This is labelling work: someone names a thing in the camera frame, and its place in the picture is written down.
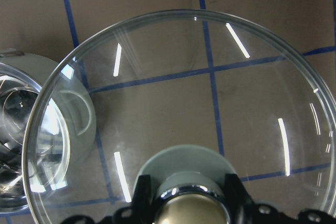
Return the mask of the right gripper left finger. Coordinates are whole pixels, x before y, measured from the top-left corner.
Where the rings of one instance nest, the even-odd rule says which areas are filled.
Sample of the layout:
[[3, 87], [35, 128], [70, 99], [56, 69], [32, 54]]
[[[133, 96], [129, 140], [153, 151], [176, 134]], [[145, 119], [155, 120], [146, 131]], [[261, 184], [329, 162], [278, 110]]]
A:
[[112, 216], [113, 223], [153, 223], [163, 206], [160, 196], [152, 196], [152, 179], [149, 174], [137, 179], [131, 205], [118, 209]]

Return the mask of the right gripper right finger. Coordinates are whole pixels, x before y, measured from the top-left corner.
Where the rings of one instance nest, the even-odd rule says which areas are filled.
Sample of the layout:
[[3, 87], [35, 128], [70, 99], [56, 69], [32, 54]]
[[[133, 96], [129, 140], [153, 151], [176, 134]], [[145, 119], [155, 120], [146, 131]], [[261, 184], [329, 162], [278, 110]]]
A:
[[231, 223], [263, 222], [257, 204], [236, 174], [225, 175], [223, 193]]

